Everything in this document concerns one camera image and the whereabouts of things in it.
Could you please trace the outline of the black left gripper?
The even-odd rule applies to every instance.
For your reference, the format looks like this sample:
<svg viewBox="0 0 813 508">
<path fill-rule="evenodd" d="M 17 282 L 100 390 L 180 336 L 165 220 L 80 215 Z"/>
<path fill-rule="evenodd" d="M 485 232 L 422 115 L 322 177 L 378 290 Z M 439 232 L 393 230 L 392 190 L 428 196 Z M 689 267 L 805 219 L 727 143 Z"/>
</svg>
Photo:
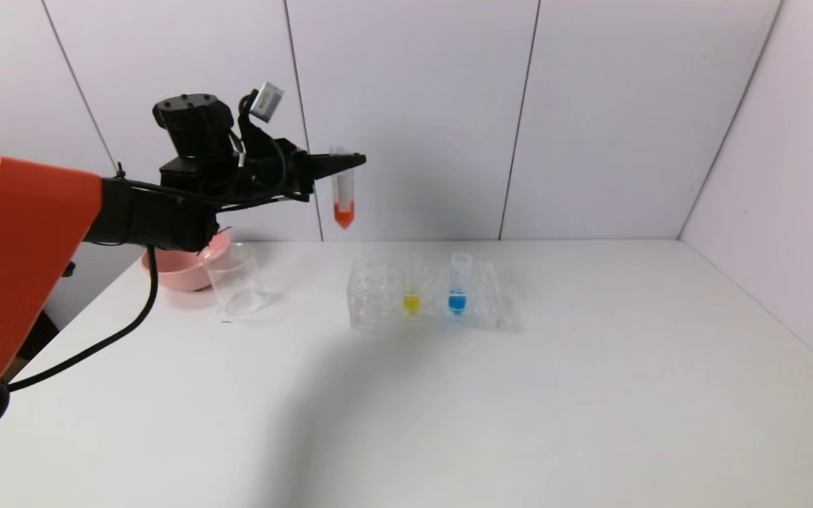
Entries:
<svg viewBox="0 0 813 508">
<path fill-rule="evenodd" d="M 304 152 L 286 138 L 249 139 L 249 202 L 300 200 L 309 202 L 314 181 L 343 173 L 367 162 L 361 153 L 311 155 L 311 174 Z"/>
</svg>

